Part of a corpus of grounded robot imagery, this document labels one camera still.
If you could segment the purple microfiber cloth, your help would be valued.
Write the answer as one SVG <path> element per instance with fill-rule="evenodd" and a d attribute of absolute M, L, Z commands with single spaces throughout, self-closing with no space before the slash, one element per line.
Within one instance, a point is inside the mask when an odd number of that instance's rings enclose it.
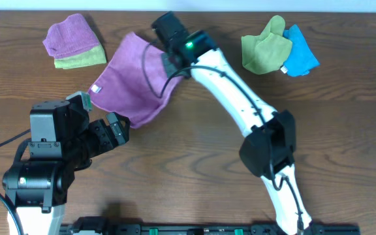
<path fill-rule="evenodd" d="M 135 33 L 127 34 L 107 67 L 88 89 L 96 107 L 129 118 L 134 129 L 152 121 L 182 81 L 181 76 L 173 78 L 163 97 L 156 97 L 168 76 L 161 58 L 163 51 L 154 46 L 148 48 L 142 68 L 142 54 L 147 45 L 148 42 Z"/>

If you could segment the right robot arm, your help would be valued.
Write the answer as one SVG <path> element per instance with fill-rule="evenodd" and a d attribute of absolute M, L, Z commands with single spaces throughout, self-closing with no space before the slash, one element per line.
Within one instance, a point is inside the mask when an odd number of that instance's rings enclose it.
<path fill-rule="evenodd" d="M 311 216 L 304 207 L 295 179 L 293 115 L 287 110 L 278 112 L 257 96 L 236 74 L 207 32 L 188 32 L 173 12 L 157 18 L 151 28 L 176 67 L 172 76 L 182 72 L 190 74 L 237 124 L 244 137 L 240 159 L 265 184 L 278 227 L 285 234 L 303 234 L 310 226 Z"/>

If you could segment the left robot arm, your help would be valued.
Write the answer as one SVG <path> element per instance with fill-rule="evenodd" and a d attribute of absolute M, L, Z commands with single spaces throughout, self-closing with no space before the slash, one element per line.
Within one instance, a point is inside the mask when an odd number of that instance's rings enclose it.
<path fill-rule="evenodd" d="M 129 141 L 130 121 L 110 112 L 89 120 L 88 93 L 34 104 L 31 138 L 17 149 L 2 180 L 11 234 L 59 234 L 67 193 L 75 173 L 89 168 L 98 155 Z"/>

